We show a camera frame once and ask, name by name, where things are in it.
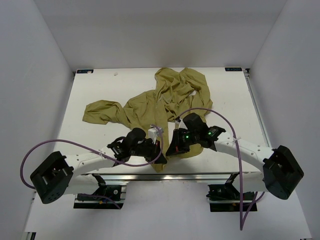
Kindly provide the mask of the olive green jacket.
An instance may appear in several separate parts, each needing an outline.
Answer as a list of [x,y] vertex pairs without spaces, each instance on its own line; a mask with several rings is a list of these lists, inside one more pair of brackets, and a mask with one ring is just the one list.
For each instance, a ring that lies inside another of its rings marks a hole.
[[147,131],[154,124],[163,128],[163,152],[169,148],[168,123],[182,114],[196,113],[202,121],[212,108],[210,89],[204,74],[184,68],[180,72],[161,68],[155,75],[156,87],[130,98],[125,105],[98,100],[85,107],[82,120],[90,124],[119,123],[129,129]]

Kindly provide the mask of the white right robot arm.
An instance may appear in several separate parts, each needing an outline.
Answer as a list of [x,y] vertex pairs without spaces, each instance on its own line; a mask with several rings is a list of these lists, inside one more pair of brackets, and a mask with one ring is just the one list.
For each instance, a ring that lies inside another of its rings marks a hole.
[[258,169],[257,172],[233,173],[228,178],[224,188],[226,195],[233,200],[246,192],[269,192],[281,200],[287,200],[304,177],[303,170],[286,146],[272,148],[236,139],[222,127],[209,127],[196,113],[190,113],[179,121],[166,156],[189,153],[196,144],[241,157]]

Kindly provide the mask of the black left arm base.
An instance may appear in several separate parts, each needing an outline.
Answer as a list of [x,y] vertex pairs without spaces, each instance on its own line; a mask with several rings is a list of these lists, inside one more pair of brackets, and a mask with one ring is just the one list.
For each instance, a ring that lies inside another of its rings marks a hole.
[[126,198],[126,182],[106,182],[99,174],[83,175],[97,185],[93,193],[80,193],[75,196],[74,209],[120,210]]

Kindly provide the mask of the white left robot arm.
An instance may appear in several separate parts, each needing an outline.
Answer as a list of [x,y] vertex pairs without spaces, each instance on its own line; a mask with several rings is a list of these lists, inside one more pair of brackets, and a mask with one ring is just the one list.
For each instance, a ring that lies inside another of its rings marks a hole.
[[99,200],[105,196],[103,179],[93,171],[117,166],[133,167],[132,156],[143,157],[146,165],[165,164],[164,130],[152,125],[145,132],[133,128],[99,150],[84,147],[88,152],[63,155],[52,152],[30,175],[30,180],[43,204],[50,204],[63,195],[85,194]]

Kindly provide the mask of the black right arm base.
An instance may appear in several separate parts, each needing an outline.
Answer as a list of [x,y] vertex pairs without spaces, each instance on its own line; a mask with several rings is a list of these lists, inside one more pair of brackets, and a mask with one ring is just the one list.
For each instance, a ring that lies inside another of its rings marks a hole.
[[232,173],[223,184],[209,184],[208,194],[210,212],[226,213],[240,211],[240,192],[232,185],[239,173]]

